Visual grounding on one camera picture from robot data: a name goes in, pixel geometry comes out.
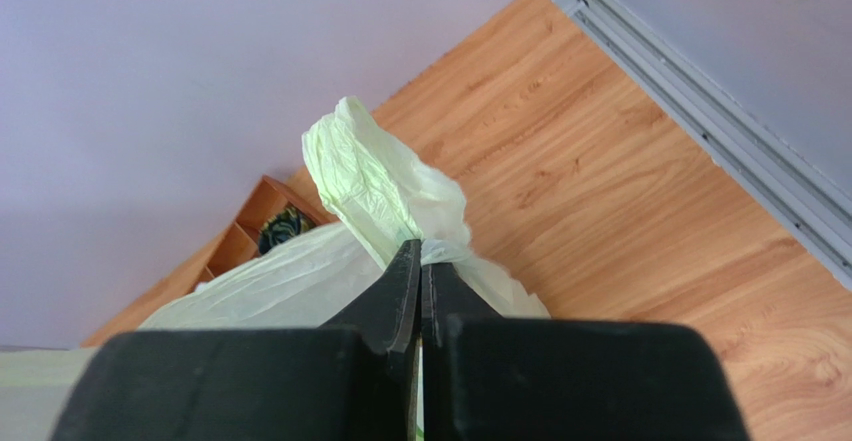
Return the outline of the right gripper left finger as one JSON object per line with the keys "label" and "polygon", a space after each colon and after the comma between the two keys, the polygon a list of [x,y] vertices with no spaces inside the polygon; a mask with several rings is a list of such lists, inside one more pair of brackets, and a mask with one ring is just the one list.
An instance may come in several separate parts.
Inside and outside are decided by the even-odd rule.
{"label": "right gripper left finger", "polygon": [[56,440],[412,440],[421,244],[317,328],[137,331],[92,358]]}

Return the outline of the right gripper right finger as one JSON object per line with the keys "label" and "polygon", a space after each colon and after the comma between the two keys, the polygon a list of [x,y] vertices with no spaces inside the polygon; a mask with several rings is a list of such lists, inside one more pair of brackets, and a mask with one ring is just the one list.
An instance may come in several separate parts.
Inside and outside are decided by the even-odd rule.
{"label": "right gripper right finger", "polygon": [[678,324],[510,318],[421,274],[429,440],[746,440],[709,344]]}

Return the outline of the pale green plastic bag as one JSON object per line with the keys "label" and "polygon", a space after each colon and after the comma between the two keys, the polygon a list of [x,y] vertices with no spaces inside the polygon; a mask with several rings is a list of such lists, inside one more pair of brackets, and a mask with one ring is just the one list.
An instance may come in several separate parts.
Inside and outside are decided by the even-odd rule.
{"label": "pale green plastic bag", "polygon": [[[305,133],[303,154],[335,221],[162,306],[125,333],[317,328],[366,291],[408,240],[421,244],[421,274],[427,266],[449,264],[499,315],[550,319],[536,296],[472,251],[459,185],[380,128],[357,99],[342,99]],[[421,325],[420,277],[416,431],[425,431]],[[56,440],[52,433],[59,415],[105,344],[3,354],[2,438]]]}

